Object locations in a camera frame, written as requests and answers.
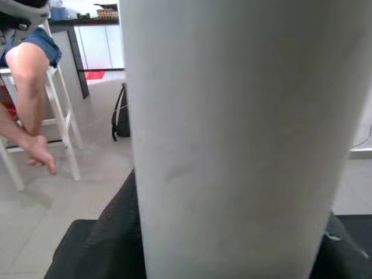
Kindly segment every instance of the black strap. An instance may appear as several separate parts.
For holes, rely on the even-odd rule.
[[[111,124],[112,124],[112,138],[114,139],[114,141],[117,141],[117,138],[116,138],[116,131],[117,131],[117,124],[116,124],[116,115],[117,115],[117,107],[119,106],[119,102],[120,102],[120,98],[121,96],[124,94],[124,91],[125,91],[126,87],[125,85],[122,87],[121,91],[120,91],[120,94],[119,94],[119,97],[116,101],[116,105],[115,105],[115,109],[114,109],[114,113],[112,114],[112,118],[111,118]]]

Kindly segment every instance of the white wall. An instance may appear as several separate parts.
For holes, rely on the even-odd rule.
[[[97,17],[97,10],[100,9],[99,6],[94,6],[93,4],[116,4],[118,0],[64,0],[65,7],[69,11],[69,15],[72,18],[76,18],[76,13],[90,13],[91,17]]]

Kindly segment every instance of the gray tile floor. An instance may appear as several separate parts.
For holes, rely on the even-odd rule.
[[[22,193],[14,190],[0,162],[0,279],[43,278],[71,222],[97,218],[129,174],[133,167],[130,140],[113,142],[110,131],[123,80],[123,73],[106,73],[103,80],[90,81],[90,98],[75,109],[85,143],[83,150],[76,151],[81,181],[71,180],[60,148],[52,150],[58,159],[57,177],[25,166],[24,155],[15,155],[27,183]],[[357,137],[367,133],[367,120],[362,121]],[[371,181],[372,160],[347,161],[335,212],[372,214]]]

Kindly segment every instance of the red mat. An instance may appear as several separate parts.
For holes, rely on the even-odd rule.
[[[87,80],[101,80],[105,76],[105,71],[87,71],[85,77]]]

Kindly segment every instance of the white stool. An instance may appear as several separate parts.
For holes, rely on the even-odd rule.
[[[9,94],[11,95],[13,101],[15,101],[16,96],[16,87],[15,82],[12,77],[12,73],[10,69],[0,69],[0,76],[2,77],[5,87],[7,88]],[[63,114],[62,107],[59,102],[58,94],[53,82],[53,77],[55,77],[59,84],[62,85],[62,91],[65,98],[65,105],[66,105],[66,117]],[[74,149],[71,144],[71,139],[69,136],[69,130],[72,128],[74,137],[79,148],[83,147],[83,141],[81,139],[81,135],[78,129],[78,125],[76,123],[75,115],[73,112],[73,108],[70,102],[69,95],[67,93],[66,84],[63,79],[63,76],[60,71],[60,67],[57,68],[50,67],[47,71],[47,79],[45,84],[46,94],[48,99],[51,103],[51,107],[54,113],[54,119],[47,119],[43,121],[43,125],[50,125],[56,124],[58,126],[58,130],[61,136],[61,141],[63,146],[66,148],[67,159],[69,161],[69,165],[71,168],[71,173],[74,180],[80,180],[80,172],[76,161],[76,156]],[[12,152],[22,151],[21,148],[18,146],[11,146],[7,147],[7,140],[0,137],[0,155],[2,156],[3,160],[5,161],[6,167],[9,170],[10,175],[13,178],[14,184],[18,191],[24,190],[24,183],[18,171],[14,160],[10,156]]]

